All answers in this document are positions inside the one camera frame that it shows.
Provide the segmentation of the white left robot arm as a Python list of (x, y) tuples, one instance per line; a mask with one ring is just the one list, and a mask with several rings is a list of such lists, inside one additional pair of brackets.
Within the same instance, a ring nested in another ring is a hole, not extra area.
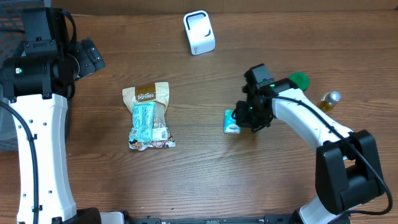
[(1, 85), (16, 127), (21, 197), (18, 223), (100, 223), (97, 208), (77, 209), (68, 179), (65, 124), (75, 82), (105, 67), (91, 39), (68, 31), (72, 15), (54, 7), (22, 12), (25, 42), (6, 59)]

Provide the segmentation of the small teal white carton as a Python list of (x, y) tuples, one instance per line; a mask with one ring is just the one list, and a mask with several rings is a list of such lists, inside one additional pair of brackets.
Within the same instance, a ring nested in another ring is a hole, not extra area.
[(233, 110), (224, 111), (224, 126), (225, 134), (240, 134), (241, 128), (236, 124), (236, 120), (232, 117)]

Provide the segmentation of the teal snack packet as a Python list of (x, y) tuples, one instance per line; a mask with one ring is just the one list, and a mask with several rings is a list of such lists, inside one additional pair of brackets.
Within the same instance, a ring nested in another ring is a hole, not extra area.
[(131, 142), (152, 142), (155, 103), (133, 104)]

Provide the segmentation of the green white yogurt cup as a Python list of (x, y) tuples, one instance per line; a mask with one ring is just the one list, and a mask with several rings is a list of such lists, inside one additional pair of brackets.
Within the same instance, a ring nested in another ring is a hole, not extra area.
[(306, 91), (310, 86), (309, 77), (303, 72), (294, 72), (289, 77), (302, 91)]

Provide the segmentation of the brown white snack bag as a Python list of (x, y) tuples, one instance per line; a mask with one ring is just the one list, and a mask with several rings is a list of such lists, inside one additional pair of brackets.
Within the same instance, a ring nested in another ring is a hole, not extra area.
[(165, 121), (165, 114), (170, 98), (170, 89), (167, 82), (125, 88), (122, 90), (122, 95), (123, 102), (131, 114), (133, 104), (155, 103), (152, 142), (131, 142), (128, 140), (130, 149), (144, 151), (148, 148), (175, 147), (175, 140)]

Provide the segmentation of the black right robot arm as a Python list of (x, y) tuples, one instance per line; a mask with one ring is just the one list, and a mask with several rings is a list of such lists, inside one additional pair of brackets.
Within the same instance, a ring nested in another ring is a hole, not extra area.
[(392, 195), (384, 181), (377, 144), (367, 130), (343, 126), (305, 95), (291, 78), (275, 80), (262, 63), (245, 72), (246, 100), (231, 117), (257, 132), (273, 119), (288, 124), (314, 151), (316, 197), (291, 215), (266, 215), (265, 223), (350, 223), (352, 214), (385, 215)]

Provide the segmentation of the yellow liquid glass bottle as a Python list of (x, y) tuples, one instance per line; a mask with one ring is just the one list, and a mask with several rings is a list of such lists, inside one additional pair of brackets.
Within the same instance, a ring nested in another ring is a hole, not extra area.
[(320, 102), (317, 104), (318, 108), (322, 110), (324, 113), (331, 111), (337, 103), (341, 100), (342, 96), (339, 91), (331, 91), (326, 93)]

